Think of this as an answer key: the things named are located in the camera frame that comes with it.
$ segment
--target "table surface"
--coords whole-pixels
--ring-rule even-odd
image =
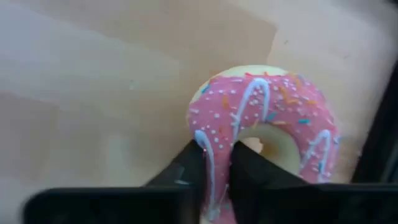
[[[191,136],[212,75],[302,73],[328,98],[347,182],[396,59],[397,13],[370,0],[0,2],[0,218],[58,186],[138,186]]]

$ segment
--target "pink frosting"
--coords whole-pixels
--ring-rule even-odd
[[[257,86],[251,93],[241,115],[239,130],[256,123],[270,123],[289,133],[295,140],[302,160],[301,178],[308,182],[327,182],[331,176],[338,148],[338,132],[321,91],[298,75],[250,75],[245,77],[216,77],[189,105],[189,127],[192,133],[203,131],[214,152],[214,180],[211,182],[211,161],[207,155],[208,193],[205,212],[217,210],[213,223],[235,223],[232,205],[225,194],[228,183],[229,155],[233,143],[234,119],[243,94],[254,78],[269,84],[270,100],[266,121],[262,121],[264,89]],[[202,142],[198,142],[207,151]],[[209,208],[210,189],[215,188],[213,208]]]

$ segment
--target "pink frosted donut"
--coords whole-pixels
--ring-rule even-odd
[[[322,93],[300,75],[265,65],[223,71],[195,93],[187,118],[206,152],[204,213],[213,223],[236,223],[227,190],[229,155],[239,139],[260,138],[273,151],[261,154],[281,168],[308,182],[329,181],[338,130]]]

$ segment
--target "white icing stripe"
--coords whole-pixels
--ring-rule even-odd
[[[232,123],[232,126],[234,127],[234,141],[236,140],[236,136],[238,135],[239,131],[239,124],[241,122],[241,117],[242,113],[248,103],[249,97],[251,93],[253,92],[254,88],[256,86],[260,86],[264,90],[264,109],[262,111],[262,121],[266,120],[267,113],[268,113],[268,106],[269,106],[269,85],[267,80],[263,78],[255,78],[245,89],[241,103],[239,104],[239,109],[236,114],[231,114],[231,116],[234,118],[234,123]]]
[[[217,210],[215,209],[215,191],[216,191],[216,186],[215,186],[215,162],[214,162],[214,151],[211,148],[211,144],[209,139],[207,138],[207,135],[204,131],[202,130],[196,130],[195,131],[195,140],[196,142],[201,146],[205,147],[207,154],[209,156],[210,160],[210,180],[211,180],[211,189],[210,189],[210,202],[208,206],[208,211],[206,216],[210,221],[214,220],[217,216]]]
[[[307,152],[305,153],[305,156],[301,163],[301,168],[304,168],[305,165],[307,164],[309,158],[311,157],[312,153],[314,152],[315,147],[320,144],[322,139],[325,139],[325,147],[323,148],[324,155],[323,155],[323,159],[321,161],[321,169],[319,170],[319,174],[318,174],[318,182],[323,182],[322,175],[325,171],[326,161],[327,161],[328,155],[329,155],[330,141],[331,141],[331,136],[330,136],[329,130],[326,130],[326,129],[322,130],[321,132],[319,132],[319,134],[315,138],[315,140],[310,142],[310,147],[308,148]]]

